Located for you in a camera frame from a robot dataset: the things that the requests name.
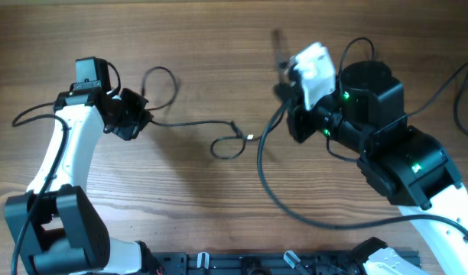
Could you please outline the black USB cable blue plug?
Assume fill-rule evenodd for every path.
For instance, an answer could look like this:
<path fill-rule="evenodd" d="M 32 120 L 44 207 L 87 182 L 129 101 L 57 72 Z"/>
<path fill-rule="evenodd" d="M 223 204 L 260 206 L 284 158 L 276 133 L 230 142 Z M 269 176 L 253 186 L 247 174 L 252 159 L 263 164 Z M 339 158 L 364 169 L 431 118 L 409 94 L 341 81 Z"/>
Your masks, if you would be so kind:
<path fill-rule="evenodd" d="M 173 90 L 174 91 L 173 91 L 173 95 L 170 97 L 170 99 L 167 102 L 165 102 L 163 105 L 160 105 L 158 107 L 153 107 L 153 108 L 147 108 L 147 111 L 150 111 L 150 112 L 151 111 L 158 111 L 158 110 L 161 110 L 163 108 L 167 108 L 167 107 L 171 106 L 174 103 L 174 101 L 176 100 L 176 98 L 177 98 L 177 96 L 179 94 L 179 91 L 180 91 L 179 82 L 177 81 L 177 78 L 175 77 L 175 75 L 172 73 L 171 70 L 169 70 L 168 68 L 166 68 L 164 66 L 154 66 L 154 67 L 146 70 L 143 77 L 141 78 L 141 88 L 140 88 L 141 96 L 145 97 L 148 77 L 152 73 L 154 73 L 154 72 L 156 72 L 158 70 L 165 71 L 169 75 L 169 77 L 171 78 L 171 82 L 173 84 Z M 233 135 L 218 137 L 210 145 L 211 155 L 213 157 L 215 157 L 216 159 L 220 159 L 220 160 L 233 160 L 233 159 L 236 159 L 237 157 L 239 157 L 245 151 L 247 143 L 259 141 L 261 139 L 261 137 L 262 137 L 261 135 L 254 136 L 252 134 L 244 134 L 242 132 L 242 130 L 236 125 L 236 123 L 234 121 L 202 120 L 202 121 L 165 123 L 165 122 L 155 121 L 153 118 L 151 118 L 149 120 L 149 122 L 152 123 L 153 125 L 164 127 L 164 128 L 178 128 L 178 127 L 188 127 L 188 126 L 197 126 L 197 125 L 228 125 L 232 129 Z M 215 152 L 215 146 L 219 142 L 234 141 L 234 140 L 240 140 L 241 141 L 242 146 L 241 146 L 241 148 L 239 149 L 238 152 L 236 152 L 236 153 L 234 153 L 233 155 L 230 155 L 230 156 L 223 156 L 223 155 L 220 155 L 217 152 Z"/>

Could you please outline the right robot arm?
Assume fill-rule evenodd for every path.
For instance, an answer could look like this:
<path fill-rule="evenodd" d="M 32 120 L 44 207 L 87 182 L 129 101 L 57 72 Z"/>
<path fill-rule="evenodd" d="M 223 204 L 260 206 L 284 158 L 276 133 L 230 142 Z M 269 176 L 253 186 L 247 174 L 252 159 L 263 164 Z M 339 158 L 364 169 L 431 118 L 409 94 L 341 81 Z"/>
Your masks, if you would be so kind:
<path fill-rule="evenodd" d="M 402 83 L 378 61 L 354 63 L 336 81 L 311 107 L 295 69 L 276 85 L 291 136 L 321 132 L 355 151 L 366 182 L 413 224 L 444 272 L 468 274 L 468 192 L 444 146 L 408 124 Z"/>

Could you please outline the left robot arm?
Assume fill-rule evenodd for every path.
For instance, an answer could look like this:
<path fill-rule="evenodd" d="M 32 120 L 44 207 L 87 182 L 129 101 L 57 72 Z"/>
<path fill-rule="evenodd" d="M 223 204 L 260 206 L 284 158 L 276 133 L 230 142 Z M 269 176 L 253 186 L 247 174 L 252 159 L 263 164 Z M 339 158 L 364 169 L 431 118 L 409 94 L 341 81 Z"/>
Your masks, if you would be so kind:
<path fill-rule="evenodd" d="M 100 137 L 137 138 L 152 118 L 147 99 L 112 88 L 112 64 L 104 59 L 78 59 L 75 67 L 76 82 L 51 103 L 54 132 L 37 175 L 24 194 L 5 203 L 15 241 L 11 273 L 23 263 L 29 274 L 163 274 L 144 242 L 110 237 L 86 195 Z"/>

